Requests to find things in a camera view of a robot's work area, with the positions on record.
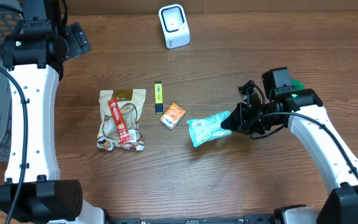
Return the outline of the orange snack box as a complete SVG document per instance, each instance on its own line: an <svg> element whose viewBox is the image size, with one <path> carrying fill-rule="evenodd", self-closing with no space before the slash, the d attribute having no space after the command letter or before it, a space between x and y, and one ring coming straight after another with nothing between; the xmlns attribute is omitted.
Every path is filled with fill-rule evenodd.
<svg viewBox="0 0 358 224"><path fill-rule="evenodd" d="M185 116L186 110L176 103L172 103L168 110L160 118L161 123L173 130Z"/></svg>

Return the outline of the green lid jar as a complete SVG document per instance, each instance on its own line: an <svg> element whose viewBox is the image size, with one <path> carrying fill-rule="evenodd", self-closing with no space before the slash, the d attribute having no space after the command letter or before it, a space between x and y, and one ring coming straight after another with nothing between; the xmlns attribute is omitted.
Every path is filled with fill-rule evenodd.
<svg viewBox="0 0 358 224"><path fill-rule="evenodd" d="M300 90L305 89L305 87L304 87L304 85L302 84L301 81L293 79L291 82L292 82L293 89L295 91L300 91Z"/></svg>

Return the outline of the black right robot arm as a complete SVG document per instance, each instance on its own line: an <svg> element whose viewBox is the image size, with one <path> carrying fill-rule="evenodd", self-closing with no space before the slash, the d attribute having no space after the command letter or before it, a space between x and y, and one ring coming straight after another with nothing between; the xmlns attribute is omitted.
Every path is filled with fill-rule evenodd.
<svg viewBox="0 0 358 224"><path fill-rule="evenodd" d="M252 80L238 88L242 101L222 123L223 129L266 138L288 128L318 168L328 192L321 209L290 205L275 209L268 223L358 223L358 158L331 123L320 97L299 89L286 67L262 75L263 88Z"/></svg>

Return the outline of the teal tissue pack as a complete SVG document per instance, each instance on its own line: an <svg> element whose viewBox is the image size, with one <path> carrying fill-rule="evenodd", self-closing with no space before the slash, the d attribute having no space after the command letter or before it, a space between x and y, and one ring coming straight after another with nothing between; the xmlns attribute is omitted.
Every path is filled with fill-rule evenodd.
<svg viewBox="0 0 358 224"><path fill-rule="evenodd" d="M225 136L230 136L232 131L221 127L221 123L229 117L230 111L223 111L207 118L189 119L187 121L189 134L194 147Z"/></svg>

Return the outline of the yellow black marker pen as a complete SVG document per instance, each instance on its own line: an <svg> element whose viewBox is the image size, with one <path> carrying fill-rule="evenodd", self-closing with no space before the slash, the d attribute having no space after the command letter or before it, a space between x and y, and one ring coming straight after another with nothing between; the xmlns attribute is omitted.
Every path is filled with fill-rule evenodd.
<svg viewBox="0 0 358 224"><path fill-rule="evenodd" d="M155 113L163 113L163 87L161 82L155 82Z"/></svg>

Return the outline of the red Nescafe coffee stick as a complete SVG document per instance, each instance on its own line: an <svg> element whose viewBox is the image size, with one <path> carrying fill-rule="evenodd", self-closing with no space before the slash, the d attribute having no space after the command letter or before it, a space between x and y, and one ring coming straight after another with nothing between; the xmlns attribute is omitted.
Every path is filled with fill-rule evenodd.
<svg viewBox="0 0 358 224"><path fill-rule="evenodd" d="M126 123L122 117L122 113L119 109L117 98L113 98L108 101L108 106L112 114L112 118L116 125L118 136L121 144L125 144L131 140L131 136L127 130Z"/></svg>

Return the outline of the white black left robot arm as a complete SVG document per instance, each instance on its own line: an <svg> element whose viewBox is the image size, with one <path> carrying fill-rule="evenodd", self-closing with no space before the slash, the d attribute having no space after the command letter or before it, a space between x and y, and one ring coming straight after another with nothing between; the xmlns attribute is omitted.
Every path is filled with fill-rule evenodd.
<svg viewBox="0 0 358 224"><path fill-rule="evenodd" d="M63 64L90 51L64 0L22 1L17 32L1 45L0 72L11 89L11 149L0 185L6 221L110 223L83 198L78 180L63 180L55 152L54 107Z"/></svg>

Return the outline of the beige PanTree snack pouch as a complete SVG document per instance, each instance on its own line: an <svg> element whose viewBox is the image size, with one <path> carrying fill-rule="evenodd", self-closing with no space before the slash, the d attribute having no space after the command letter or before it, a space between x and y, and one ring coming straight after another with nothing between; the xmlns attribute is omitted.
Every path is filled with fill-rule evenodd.
<svg viewBox="0 0 358 224"><path fill-rule="evenodd" d="M143 151L144 139L139 130L139 120L145 103L145 89L129 90L102 90L99 94L99 110L101 125L96 145L98 148L112 151L114 148L128 149L130 151ZM112 118L108 101L117 98L119 109L131 136L131 140L121 144L116 125Z"/></svg>

